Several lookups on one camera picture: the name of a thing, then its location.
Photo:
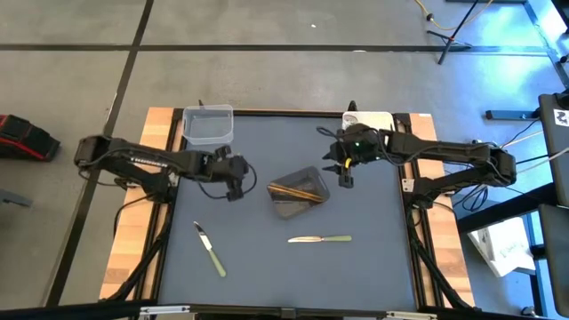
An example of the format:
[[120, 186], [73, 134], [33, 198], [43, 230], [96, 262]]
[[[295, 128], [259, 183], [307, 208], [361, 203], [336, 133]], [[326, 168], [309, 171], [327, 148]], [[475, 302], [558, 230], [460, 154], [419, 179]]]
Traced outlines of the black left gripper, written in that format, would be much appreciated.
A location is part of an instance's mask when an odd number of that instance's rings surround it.
[[212, 153], [212, 161], [208, 164], [208, 182], [224, 182], [231, 179], [243, 180], [248, 173], [249, 164], [243, 156], [233, 156], [233, 165], [239, 168], [232, 169], [232, 150], [230, 145], [222, 145]]

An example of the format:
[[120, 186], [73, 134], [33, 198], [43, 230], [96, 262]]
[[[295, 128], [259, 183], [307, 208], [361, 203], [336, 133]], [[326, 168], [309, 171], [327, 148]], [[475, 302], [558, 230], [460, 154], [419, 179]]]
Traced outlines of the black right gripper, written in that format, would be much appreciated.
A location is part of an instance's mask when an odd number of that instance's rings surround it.
[[[380, 157], [378, 132], [370, 126], [353, 124], [345, 130], [339, 129], [336, 137], [333, 150], [324, 154], [323, 160], [344, 164], [350, 159], [351, 164], [362, 164], [375, 161]], [[338, 164], [323, 167], [322, 170], [341, 175], [341, 166]]]

